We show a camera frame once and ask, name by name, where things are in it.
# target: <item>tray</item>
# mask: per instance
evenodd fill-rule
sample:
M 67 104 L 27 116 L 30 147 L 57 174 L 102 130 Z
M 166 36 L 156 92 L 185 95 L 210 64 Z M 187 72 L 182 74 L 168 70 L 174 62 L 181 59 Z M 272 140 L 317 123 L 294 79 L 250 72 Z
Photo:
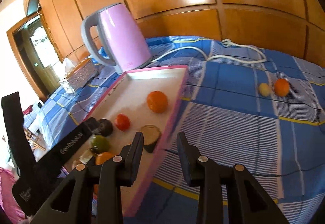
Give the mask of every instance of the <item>tray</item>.
M 110 152 L 119 154 L 123 146 L 131 144 L 134 135 L 144 125 L 157 126 L 161 137 L 152 154 L 143 150 L 139 172 L 132 187 L 121 187 L 121 200 L 124 216 L 134 216 L 152 181 L 153 175 L 165 157 L 164 149 L 169 147 L 169 135 L 178 113 L 182 91 L 186 81 L 186 65 L 165 66 L 131 70 L 123 73 L 99 99 L 85 119 L 94 117 L 114 121 L 119 114 L 125 114 L 131 121 L 126 132 L 114 127 L 108 136 L 112 148 Z M 151 91 L 159 90 L 168 97 L 168 108 L 162 114 L 152 112 L 146 102 Z M 85 143 L 74 155 L 78 160 L 88 148 Z

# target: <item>wooden door frame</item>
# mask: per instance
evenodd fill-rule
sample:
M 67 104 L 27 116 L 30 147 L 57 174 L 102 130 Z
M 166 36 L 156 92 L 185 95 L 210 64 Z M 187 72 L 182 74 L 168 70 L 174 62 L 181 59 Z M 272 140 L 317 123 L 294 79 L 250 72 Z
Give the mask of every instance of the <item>wooden door frame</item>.
M 20 27 L 22 27 L 25 23 L 27 23 L 32 18 L 35 18 L 36 16 L 38 16 L 38 14 L 34 13 L 34 14 L 28 16 L 28 17 L 23 18 L 21 21 L 17 22 L 14 26 L 12 26 L 7 31 L 7 36 L 8 36 L 8 40 L 9 40 L 11 49 L 12 49 L 12 51 L 14 53 L 14 56 L 15 56 L 18 64 L 19 64 L 20 69 L 24 73 L 28 83 L 31 85 L 31 87 L 33 88 L 33 90 L 35 91 L 35 93 L 37 94 L 39 99 L 41 101 L 45 102 L 47 100 L 47 97 L 41 91 L 41 89 L 38 87 L 38 85 L 34 81 L 33 77 L 31 76 L 31 74 L 29 73 L 24 61 L 22 60 L 22 56 L 21 56 L 21 54 L 20 54 L 20 52 L 18 50 L 17 44 L 16 44 L 15 39 L 14 39 L 14 32 L 16 32 Z

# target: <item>tissue box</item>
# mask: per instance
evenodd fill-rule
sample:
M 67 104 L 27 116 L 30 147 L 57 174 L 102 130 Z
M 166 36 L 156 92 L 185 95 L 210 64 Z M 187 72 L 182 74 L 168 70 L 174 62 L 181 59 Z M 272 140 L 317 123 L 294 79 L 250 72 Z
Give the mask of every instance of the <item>tissue box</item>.
M 98 74 L 98 70 L 90 58 L 77 64 L 63 79 L 59 81 L 67 93 L 76 94 L 87 82 Z

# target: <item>pink kettle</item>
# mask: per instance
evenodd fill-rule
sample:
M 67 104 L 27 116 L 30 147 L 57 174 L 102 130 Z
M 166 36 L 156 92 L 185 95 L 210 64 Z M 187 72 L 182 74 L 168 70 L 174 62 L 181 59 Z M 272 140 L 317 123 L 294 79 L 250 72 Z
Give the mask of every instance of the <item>pink kettle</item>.
M 96 26 L 109 59 L 103 58 L 90 35 Z M 114 66 L 117 73 L 142 68 L 151 62 L 148 45 L 131 14 L 122 3 L 112 4 L 87 16 L 81 36 L 89 53 L 101 64 Z

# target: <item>bed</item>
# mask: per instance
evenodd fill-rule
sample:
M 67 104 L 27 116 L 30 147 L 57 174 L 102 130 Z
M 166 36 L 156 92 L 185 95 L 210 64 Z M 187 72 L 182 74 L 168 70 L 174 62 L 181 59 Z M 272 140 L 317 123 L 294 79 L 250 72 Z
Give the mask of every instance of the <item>bed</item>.
M 212 55 L 260 60 L 248 48 L 225 48 L 198 36 L 150 38 L 155 57 L 170 49 L 195 46 Z M 216 162 L 244 164 L 290 223 L 307 223 L 325 195 L 325 69 L 287 54 L 261 49 L 267 61 L 247 65 L 229 59 L 205 62 L 192 49 L 169 54 L 147 67 L 188 65 L 188 81 L 173 132 L 174 142 L 157 170 L 134 218 L 126 223 L 195 223 L 199 189 L 183 180 L 175 136 Z M 87 116 L 118 78 L 113 67 L 100 73 L 77 96 L 59 88 L 37 119 L 44 140 L 53 147 Z M 260 83 L 285 78 L 286 97 L 258 93 Z M 224 207 L 226 191 L 223 188 Z

